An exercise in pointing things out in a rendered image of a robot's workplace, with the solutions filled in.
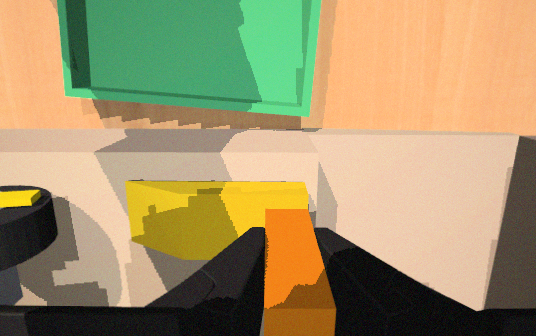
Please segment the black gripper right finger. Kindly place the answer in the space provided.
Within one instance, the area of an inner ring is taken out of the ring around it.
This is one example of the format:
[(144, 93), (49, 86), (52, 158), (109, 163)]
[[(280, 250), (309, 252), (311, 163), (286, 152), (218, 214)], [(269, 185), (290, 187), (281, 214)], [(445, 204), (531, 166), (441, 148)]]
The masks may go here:
[(329, 228), (314, 233), (336, 306), (334, 336), (536, 336), (536, 308), (475, 311)]

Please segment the green tray floor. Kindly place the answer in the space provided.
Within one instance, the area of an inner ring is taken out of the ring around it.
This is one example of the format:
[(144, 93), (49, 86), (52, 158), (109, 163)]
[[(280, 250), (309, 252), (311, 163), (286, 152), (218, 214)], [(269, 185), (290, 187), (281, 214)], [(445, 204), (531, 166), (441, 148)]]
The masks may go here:
[(312, 0), (85, 0), (91, 86), (302, 104)]

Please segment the beige wooden ramp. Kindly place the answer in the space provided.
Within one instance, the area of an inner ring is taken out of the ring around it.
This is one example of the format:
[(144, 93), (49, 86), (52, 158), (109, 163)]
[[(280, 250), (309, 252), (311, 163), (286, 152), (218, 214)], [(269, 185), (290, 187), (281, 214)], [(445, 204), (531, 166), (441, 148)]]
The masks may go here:
[(0, 186), (58, 235), (15, 306), (144, 307), (210, 260), (131, 242), (125, 181), (305, 182), (315, 227), (470, 307), (536, 308), (536, 135), (388, 129), (0, 128)]

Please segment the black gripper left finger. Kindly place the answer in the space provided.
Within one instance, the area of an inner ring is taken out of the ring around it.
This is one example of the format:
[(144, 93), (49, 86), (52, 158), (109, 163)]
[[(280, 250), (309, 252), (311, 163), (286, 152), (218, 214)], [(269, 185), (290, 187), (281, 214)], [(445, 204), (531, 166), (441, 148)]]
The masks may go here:
[(259, 336), (264, 284), (265, 228), (251, 227), (144, 307), (0, 305), (0, 336)]

